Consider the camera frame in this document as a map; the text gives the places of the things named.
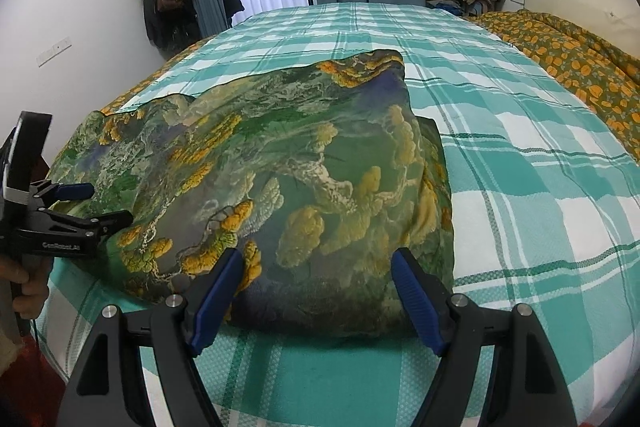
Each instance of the bed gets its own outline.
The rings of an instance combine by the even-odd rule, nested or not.
[[[529,303],[569,383],[579,421],[597,425],[640,364],[640,168],[607,125],[533,60],[440,10],[328,4],[256,15],[117,99],[127,113],[169,93],[197,96],[249,74],[375,49],[400,52],[411,106],[436,121],[452,189],[454,285],[480,305]],[[58,261],[38,320],[68,377],[107,303],[140,306]],[[490,372],[482,354],[465,426]],[[267,335],[223,328],[197,359],[229,426],[408,426],[437,359],[417,339]],[[170,425],[143,353],[159,425]]]

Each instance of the cream tufted headboard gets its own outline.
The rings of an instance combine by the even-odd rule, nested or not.
[[[524,0],[524,7],[571,21],[640,57],[640,6],[636,0]]]

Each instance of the blue gripper pad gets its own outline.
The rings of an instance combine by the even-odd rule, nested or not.
[[[438,314],[400,250],[396,250],[391,257],[391,277],[418,337],[425,346],[433,349],[437,356],[442,356],[448,344],[440,334]]]
[[[205,347],[210,346],[215,340],[222,319],[231,306],[231,301],[240,285],[243,271],[242,254],[235,248],[227,248],[211,272],[200,276],[203,279],[198,281],[199,283],[212,280],[204,297],[202,299],[198,297],[199,302],[192,303],[189,295],[193,295],[193,292],[190,291],[191,289],[187,290],[186,295],[190,305],[198,306],[199,304],[193,315],[193,333],[191,340],[188,341],[195,356],[198,356]]]
[[[60,185],[56,189],[55,196],[60,201],[89,200],[94,197],[94,186],[91,183]]]

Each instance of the wall outlet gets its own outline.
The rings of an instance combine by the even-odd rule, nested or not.
[[[43,51],[40,55],[36,57],[36,63],[38,67],[41,67],[46,62],[49,62],[56,55],[61,54],[64,50],[71,47],[71,39],[66,37],[62,39],[60,42],[56,42],[52,47],[48,50]]]

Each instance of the human hand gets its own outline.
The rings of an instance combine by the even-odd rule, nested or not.
[[[22,285],[22,295],[14,299],[14,311],[24,319],[36,319],[49,297],[49,274],[53,258],[43,257],[36,270],[29,274],[20,264],[0,255],[0,279]]]

